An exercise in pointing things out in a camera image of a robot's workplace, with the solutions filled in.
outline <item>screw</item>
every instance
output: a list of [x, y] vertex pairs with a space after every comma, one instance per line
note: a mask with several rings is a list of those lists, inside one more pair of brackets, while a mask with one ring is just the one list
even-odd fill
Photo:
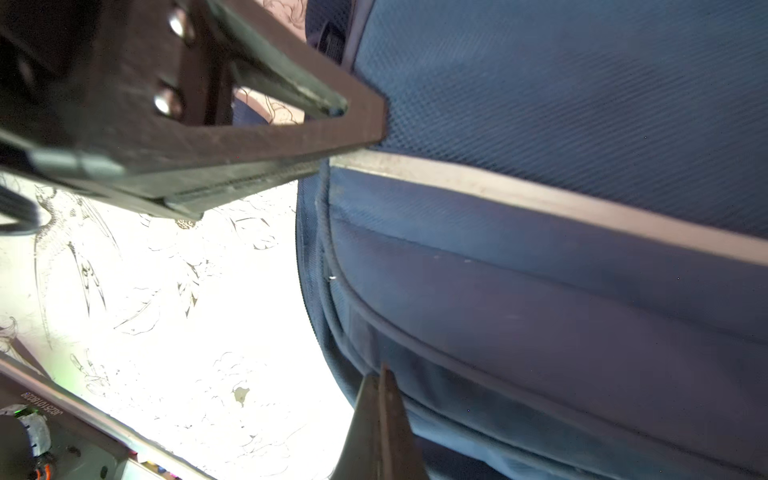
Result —
[[191, 45], [194, 41], [194, 29], [192, 28], [192, 21], [190, 21], [189, 14], [181, 7], [174, 7], [168, 15], [168, 24], [170, 29], [174, 31], [179, 38], [184, 40], [187, 45]]
[[36, 90], [35, 71], [32, 70], [32, 66], [29, 64], [29, 61], [24, 55], [19, 55], [16, 58], [16, 62], [18, 66], [18, 73], [22, 75], [24, 85], [26, 85], [30, 93], [34, 93]]
[[168, 86], [161, 87], [155, 94], [154, 106], [161, 114], [174, 120], [179, 120], [184, 112], [181, 97], [173, 88]]

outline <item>wire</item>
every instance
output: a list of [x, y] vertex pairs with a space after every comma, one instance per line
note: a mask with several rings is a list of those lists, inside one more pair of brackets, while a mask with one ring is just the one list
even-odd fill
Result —
[[0, 236], [31, 235], [40, 227], [38, 206], [30, 200], [0, 186], [0, 214], [16, 220], [0, 224]]

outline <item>sketch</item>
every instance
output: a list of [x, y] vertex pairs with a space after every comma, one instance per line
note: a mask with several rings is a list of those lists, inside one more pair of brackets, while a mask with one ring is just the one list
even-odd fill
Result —
[[304, 39], [307, 0], [257, 0], [297, 37]]
[[304, 112], [263, 93], [239, 87], [235, 96], [255, 110], [270, 125], [297, 125], [304, 119]]
[[[90, 315], [94, 302], [107, 308], [98, 268], [94, 264], [98, 265], [103, 252], [119, 256], [120, 248], [90, 200], [53, 187], [36, 187], [35, 197], [40, 207], [51, 216], [35, 235], [35, 279], [45, 338], [52, 348], [45, 297], [56, 257], [62, 253], [71, 255], [73, 268], [80, 279], [86, 311]], [[83, 248], [84, 238], [95, 243], [95, 248]]]
[[216, 212], [225, 215], [231, 224], [231, 231], [237, 239], [254, 250], [268, 250], [277, 245], [270, 224], [261, 216], [254, 215], [253, 208], [245, 200], [237, 200]]
[[94, 365], [89, 350], [85, 350], [85, 365], [72, 353], [69, 356], [72, 365], [83, 374], [85, 388], [92, 394], [105, 397], [110, 386], [107, 371], [103, 365]]
[[20, 194], [22, 192], [22, 186], [18, 182], [18, 178], [12, 175], [6, 175], [0, 172], [0, 187], [5, 187], [10, 191]]
[[0, 352], [32, 367], [41, 375], [51, 378], [43, 365], [18, 338], [18, 322], [12, 316], [0, 319]]
[[150, 291], [148, 288], [135, 287], [132, 292], [133, 296], [138, 298], [140, 305], [138, 310], [125, 319], [120, 319], [118, 324], [112, 328], [128, 335], [150, 332], [161, 317], [160, 312], [151, 309], [154, 306], [153, 302], [156, 300], [158, 290]]
[[161, 287], [175, 290], [179, 308], [188, 318], [202, 295], [205, 280], [217, 274], [218, 265], [210, 259], [220, 257], [217, 251], [225, 244], [220, 232], [228, 228], [227, 223], [206, 213], [197, 222], [144, 217], [141, 224], [147, 229], [147, 248], [166, 275]]

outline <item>blue fabric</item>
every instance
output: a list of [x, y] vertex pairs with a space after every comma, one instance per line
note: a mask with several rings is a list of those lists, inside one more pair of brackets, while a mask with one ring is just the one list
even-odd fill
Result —
[[768, 2], [376, 0], [380, 148], [768, 237]]
[[[310, 2], [307, 28], [344, 4]], [[376, 0], [354, 68], [389, 102], [380, 149], [768, 237], [767, 21], [752, 1]], [[393, 368], [433, 478], [768, 475], [766, 269], [323, 174], [296, 226], [315, 334], [350, 401]]]
[[[359, 182], [360, 189], [368, 186]], [[333, 189], [331, 198], [333, 206], [349, 204]], [[381, 208], [388, 198], [381, 196]], [[477, 223], [509, 225], [515, 219], [509, 210], [506, 219], [472, 211]], [[433, 361], [442, 355], [454, 371], [461, 363], [466, 376], [512, 398], [520, 398], [521, 389], [532, 391], [734, 465], [760, 470], [768, 459], [768, 449], [756, 451], [768, 431], [764, 345], [477, 261], [476, 255], [383, 236], [372, 231], [375, 224], [359, 227], [333, 210], [331, 219], [340, 268], [334, 274], [343, 275], [379, 317], [362, 315], [350, 323], [381, 329], [387, 322], [402, 332], [396, 341]], [[429, 215], [419, 219], [422, 231], [438, 230]], [[374, 355], [360, 340], [353, 341], [358, 350]]]
[[232, 125], [266, 125], [266, 118], [246, 105], [244, 101], [235, 99], [232, 107]]

